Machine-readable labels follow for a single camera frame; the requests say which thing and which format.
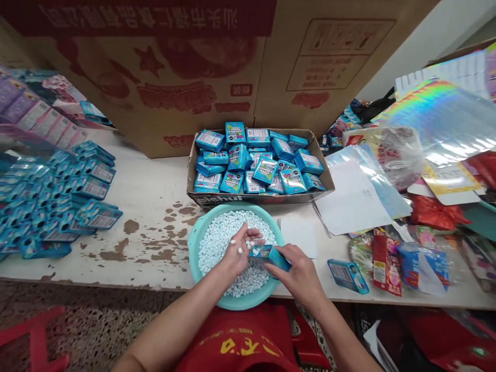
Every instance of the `person's right hand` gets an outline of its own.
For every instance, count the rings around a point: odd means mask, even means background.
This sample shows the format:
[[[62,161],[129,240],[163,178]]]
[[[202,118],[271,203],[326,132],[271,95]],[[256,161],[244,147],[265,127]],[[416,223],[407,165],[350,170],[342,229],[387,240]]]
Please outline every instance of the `person's right hand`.
[[[320,285],[314,263],[297,245],[287,244],[274,248],[291,263],[291,270],[287,272],[270,263],[266,263],[265,268],[286,286],[295,299],[316,316],[327,298]]]

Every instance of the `forearm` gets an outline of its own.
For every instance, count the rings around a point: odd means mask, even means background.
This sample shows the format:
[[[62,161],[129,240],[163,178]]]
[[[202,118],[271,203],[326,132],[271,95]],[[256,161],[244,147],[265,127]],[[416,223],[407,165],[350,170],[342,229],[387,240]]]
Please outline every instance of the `forearm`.
[[[235,279],[232,270],[222,262],[217,264],[193,289],[166,308],[122,358],[136,359],[145,372],[170,370]],[[119,363],[114,371],[121,371]]]
[[[322,327],[339,370],[382,372],[331,300],[326,298],[319,301],[319,305],[312,308],[311,313]]]

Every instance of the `red star print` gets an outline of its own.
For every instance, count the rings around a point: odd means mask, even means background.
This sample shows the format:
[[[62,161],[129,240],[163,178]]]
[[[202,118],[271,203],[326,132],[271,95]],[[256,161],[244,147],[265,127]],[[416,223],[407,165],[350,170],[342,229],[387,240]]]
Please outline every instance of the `red star print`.
[[[155,58],[151,46],[146,49],[146,52],[139,50],[138,48],[133,49],[138,57],[141,58],[141,61],[139,61],[139,69],[142,71],[148,70],[153,76],[159,78],[158,70],[163,69],[165,66]]]

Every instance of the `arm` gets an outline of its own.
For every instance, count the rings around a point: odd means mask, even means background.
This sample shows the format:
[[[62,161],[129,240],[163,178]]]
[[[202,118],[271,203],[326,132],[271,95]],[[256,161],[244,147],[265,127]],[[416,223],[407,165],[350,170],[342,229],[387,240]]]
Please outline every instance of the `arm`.
[[[193,289],[167,307],[118,360],[113,372],[171,370],[225,291],[248,265],[246,240],[261,238],[247,224],[232,237],[222,260]],[[257,244],[264,244],[264,239]]]
[[[320,323],[339,370],[346,372],[382,372],[336,306],[326,297],[320,285],[315,265],[296,245],[287,244],[277,250],[291,262],[291,270],[266,264],[266,269],[277,277],[298,301]]]

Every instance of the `hand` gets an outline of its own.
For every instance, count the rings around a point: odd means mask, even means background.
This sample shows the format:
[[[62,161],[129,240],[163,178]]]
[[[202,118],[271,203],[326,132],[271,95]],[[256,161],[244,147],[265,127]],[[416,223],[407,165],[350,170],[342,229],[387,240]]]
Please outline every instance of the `hand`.
[[[316,316],[327,298],[320,285],[314,263],[297,245],[287,244],[274,248],[290,261],[291,269],[286,272],[270,263],[266,263],[265,268],[286,286],[295,299]]]
[[[230,239],[220,263],[225,265],[228,270],[233,270],[238,276],[248,266],[251,246],[247,246],[246,241],[255,241],[255,245],[262,245],[265,244],[263,237],[259,229],[248,229],[248,224],[244,222],[239,231]]]

